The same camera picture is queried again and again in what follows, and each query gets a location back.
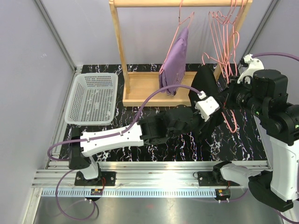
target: wooden frame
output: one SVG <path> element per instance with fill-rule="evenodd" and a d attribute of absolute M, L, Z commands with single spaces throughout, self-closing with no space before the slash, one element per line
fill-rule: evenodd
<path fill-rule="evenodd" d="M 242 5 L 242 0 L 236 0 L 237 6 Z M 118 7 L 179 7 L 181 0 L 109 0 L 111 15 L 113 19 L 117 45 L 121 58 L 122 72 L 125 79 L 123 92 L 124 106 L 141 106 L 144 100 L 159 89 L 158 72 L 128 72 L 127 62 L 124 54 L 121 38 L 121 28 L 117 13 Z M 237 18 L 235 31 L 239 32 L 245 20 L 252 0 L 243 0 L 244 7 L 241 16 Z M 231 0 L 184 0 L 183 7 L 230 7 Z M 233 47 L 233 39 L 229 40 L 229 47 Z M 214 72 L 216 80 L 221 74 L 222 67 L 218 64 Z M 191 85 L 196 72 L 186 72 L 182 84 Z M 175 96 L 159 93 L 154 96 L 146 106 L 177 106 L 179 104 L 190 106 L 188 90 L 180 88 Z"/>

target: purple garment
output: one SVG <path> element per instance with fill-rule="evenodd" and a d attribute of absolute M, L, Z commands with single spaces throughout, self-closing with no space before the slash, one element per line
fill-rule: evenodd
<path fill-rule="evenodd" d="M 184 28 L 174 42 L 167 60 L 163 65 L 163 72 L 159 75 L 159 87 L 180 84 L 185 75 L 186 53 L 188 44 L 188 28 Z M 177 88 L 169 88 L 167 94 L 175 95 Z"/>

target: wooden base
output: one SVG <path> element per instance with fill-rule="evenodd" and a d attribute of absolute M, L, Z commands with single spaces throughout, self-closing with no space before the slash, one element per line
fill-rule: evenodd
<path fill-rule="evenodd" d="M 191 86 L 196 72 L 188 71 L 182 81 L 182 85 Z M 130 80 L 130 93 L 127 93 L 126 86 L 123 90 L 124 106 L 141 106 L 145 99 L 159 89 L 159 72 L 128 72 Z M 175 96 L 164 93 L 155 95 L 146 106 L 191 106 L 188 97 L 189 90 L 178 88 Z"/>

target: white basket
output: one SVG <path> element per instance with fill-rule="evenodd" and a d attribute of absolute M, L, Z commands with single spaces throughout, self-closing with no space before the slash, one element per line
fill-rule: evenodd
<path fill-rule="evenodd" d="M 114 117 L 118 76 L 114 73 L 77 75 L 71 88 L 65 122 L 110 125 Z"/>

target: black marble table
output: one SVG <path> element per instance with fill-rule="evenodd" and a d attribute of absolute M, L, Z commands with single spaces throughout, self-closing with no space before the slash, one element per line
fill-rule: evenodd
<path fill-rule="evenodd" d="M 158 64 L 131 64 L 128 71 L 159 71 Z M 187 64 L 186 71 L 197 71 L 201 64 Z M 137 114 L 138 107 L 124 107 L 122 95 L 124 78 L 121 65 L 84 65 L 82 73 L 111 72 L 119 76 L 114 119 L 109 126 L 81 126 L 88 132 L 104 131 L 129 125 Z M 220 90 L 225 88 L 225 80 L 221 76 L 217 83 Z M 169 107 L 145 107 L 142 117 L 152 116 Z M 228 121 L 232 120 L 230 112 L 226 112 Z M 259 136 L 256 123 L 251 114 L 243 110 L 235 110 L 238 124 L 237 132 L 232 134 L 225 123 L 216 127 L 212 135 L 212 143 L 204 141 L 196 144 L 192 133 L 182 134 L 171 139 L 167 144 L 146 147 L 123 147 L 97 155 L 98 161 L 225 161 L 225 160 L 267 160 Z M 70 131 L 75 125 L 67 125 L 64 140 L 68 140 Z M 67 158 L 67 145 L 63 145 L 60 158 Z"/>

